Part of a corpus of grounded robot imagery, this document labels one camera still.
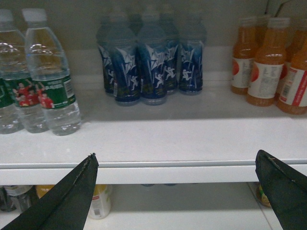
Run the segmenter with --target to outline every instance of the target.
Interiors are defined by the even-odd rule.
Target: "bottle label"
[[[114,84],[114,68],[112,65],[111,57],[105,47],[98,46],[102,59],[102,70],[104,75],[104,87],[107,93],[113,93]]]
[[[202,42],[181,44],[179,88],[185,92],[202,90]]]
[[[10,196],[19,196],[26,193],[32,188],[33,185],[9,185],[4,186],[5,191]]]
[[[133,102],[140,98],[141,85],[135,52],[135,47],[128,46],[116,47],[111,54],[115,73],[114,96],[119,102]]]
[[[30,77],[10,80],[9,78],[9,75],[6,76],[4,82],[17,107],[29,107],[39,104],[40,98],[36,92],[37,86]]]
[[[279,100],[288,105],[305,107],[307,106],[306,87],[307,71],[290,68]]]
[[[40,104],[45,109],[60,109],[76,101],[69,75],[61,79],[34,82]]]
[[[276,92],[278,94],[282,93],[283,85],[284,85],[284,82],[286,80],[286,76],[288,75],[288,73],[290,71],[290,67],[291,67],[291,62],[285,62],[284,66],[283,66],[282,73],[281,73],[280,78],[279,78],[278,86],[277,86],[277,89],[276,89]]]
[[[248,88],[249,95],[262,99],[273,98],[282,70],[283,64],[266,65],[254,62]]]
[[[142,97],[158,99],[166,96],[165,87],[165,47],[139,46],[142,76]]]
[[[5,87],[4,80],[0,78],[0,108],[4,108],[13,103],[14,101],[12,100],[8,90]]]
[[[108,215],[111,209],[109,191],[106,189],[102,193],[93,196],[89,216],[94,219],[102,219]]]
[[[169,40],[165,50],[165,85],[167,90],[177,88],[178,41]]]
[[[253,63],[253,58],[232,59],[232,86],[237,88],[248,88]]]

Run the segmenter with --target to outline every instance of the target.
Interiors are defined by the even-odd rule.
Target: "bottle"
[[[265,33],[267,32],[267,25],[269,21],[270,15],[258,15],[257,22],[256,22],[256,42],[258,47],[263,45],[263,40],[265,37]]]
[[[196,95],[202,90],[202,50],[205,40],[206,29],[201,24],[201,11],[193,4],[180,34],[179,90],[185,95]]]
[[[295,31],[292,43],[290,46],[286,48],[287,52],[287,57],[286,57],[286,62],[283,66],[283,71],[281,74],[281,77],[279,79],[279,83],[277,86],[275,98],[278,99],[284,85],[285,77],[288,74],[290,67],[291,67],[291,60],[294,54],[296,54],[299,50],[302,49],[304,42],[307,38],[307,19],[302,19],[300,21],[300,25],[298,30]]]
[[[166,34],[165,50],[165,86],[167,94],[171,95],[176,92],[177,81],[177,59],[179,32],[174,25],[174,10],[171,5],[164,3],[160,13],[160,26]]]
[[[255,41],[256,17],[240,19],[238,40],[233,47],[233,78],[231,91],[236,94],[247,94],[250,73],[258,49]]]
[[[16,207],[12,202],[10,196],[5,191],[3,186],[0,186],[0,210],[5,212],[14,211]]]
[[[166,35],[159,26],[159,17],[155,6],[147,4],[142,14],[143,27],[138,34],[141,97],[147,105],[160,105],[166,102]]]
[[[247,102],[270,106],[286,60],[285,43],[289,18],[270,18],[263,46],[257,51],[248,88]]]
[[[38,198],[39,199],[42,198],[53,187],[54,187],[54,184],[36,185],[35,189],[36,189],[36,194]]]
[[[111,61],[109,51],[107,50],[106,36],[111,29],[111,22],[108,16],[107,10],[103,10],[103,16],[101,19],[101,26],[99,27],[96,39],[98,44],[98,50],[102,59],[102,69],[104,77],[104,88],[107,95],[113,96],[114,89],[114,69]]]
[[[277,107],[285,113],[301,115],[307,112],[307,39],[303,48],[294,54]]]
[[[131,106],[136,104],[141,96],[140,77],[136,66],[136,36],[128,27],[128,17],[120,7],[114,7],[110,20],[112,28],[106,39],[114,67],[114,97],[117,104]]]
[[[64,50],[47,26],[44,9],[23,9],[28,23],[25,53],[49,129],[58,136],[77,131],[80,112],[74,95]]]
[[[94,189],[94,194],[88,215],[92,219],[103,219],[111,210],[111,199],[108,190],[108,185],[97,184]]]
[[[4,188],[20,213],[38,201],[33,185],[7,185]]]
[[[15,110],[21,119],[25,129],[30,133],[41,133],[48,130],[43,111],[39,105],[33,80],[26,66],[24,54],[24,36],[13,25],[12,13],[9,10],[1,10],[0,19],[0,71],[3,80],[11,95],[11,106],[3,110],[11,111],[13,129],[20,129]]]

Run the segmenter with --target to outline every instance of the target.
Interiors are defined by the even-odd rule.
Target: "blue bottle label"
[[[142,97],[147,99],[165,97],[165,47],[163,45],[150,47],[146,44],[140,44],[139,54]]]
[[[178,41],[169,40],[165,50],[165,86],[167,90],[177,88]]]
[[[181,44],[179,89],[185,92],[202,90],[202,42]]]
[[[106,46],[98,46],[102,59],[102,69],[104,74],[104,86],[107,93],[113,93],[114,90],[114,68],[112,65],[111,57],[106,49]]]
[[[114,96],[119,102],[133,102],[140,98],[140,77],[136,66],[136,48],[114,48],[111,58],[114,67]]]

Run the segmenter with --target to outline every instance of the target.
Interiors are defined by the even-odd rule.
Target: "red graphic on label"
[[[292,105],[299,106],[299,104],[302,101],[303,95],[305,93],[306,87],[307,87],[307,71],[304,72],[304,75],[298,86]]]
[[[254,67],[253,67],[253,70],[252,70],[252,73],[251,73],[251,82],[254,82],[255,80],[257,80],[259,77],[259,69],[257,67],[256,64],[254,64]]]
[[[240,67],[236,60],[232,60],[232,75],[239,73]]]
[[[280,80],[285,78],[287,76],[287,73],[288,73],[288,68],[286,65],[283,65],[283,70],[282,70],[282,73],[280,74]]]

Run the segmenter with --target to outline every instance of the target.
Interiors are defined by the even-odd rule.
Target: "orange juice bottle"
[[[267,32],[267,25],[269,21],[270,15],[264,14],[257,16],[256,22],[256,42],[259,47],[263,45],[263,40],[265,37],[265,33]]]
[[[288,48],[286,48],[287,59],[284,64],[284,69],[282,71],[282,74],[280,76],[279,83],[277,86],[276,95],[275,95],[276,99],[279,98],[279,95],[282,92],[285,77],[290,70],[292,57],[294,54],[296,54],[298,51],[302,49],[306,38],[307,38],[307,19],[302,19],[300,21],[298,30],[296,30],[294,34],[291,45],[288,46]]]
[[[233,48],[233,78],[231,91],[236,94],[248,92],[249,78],[258,49],[255,41],[256,17],[240,19],[238,40]]]
[[[290,71],[285,79],[277,107],[282,111],[300,115],[307,112],[307,39],[303,48],[294,54]]]
[[[286,60],[285,43],[289,18],[270,18],[262,47],[257,51],[248,88],[247,102],[256,106],[270,106],[283,65]]]

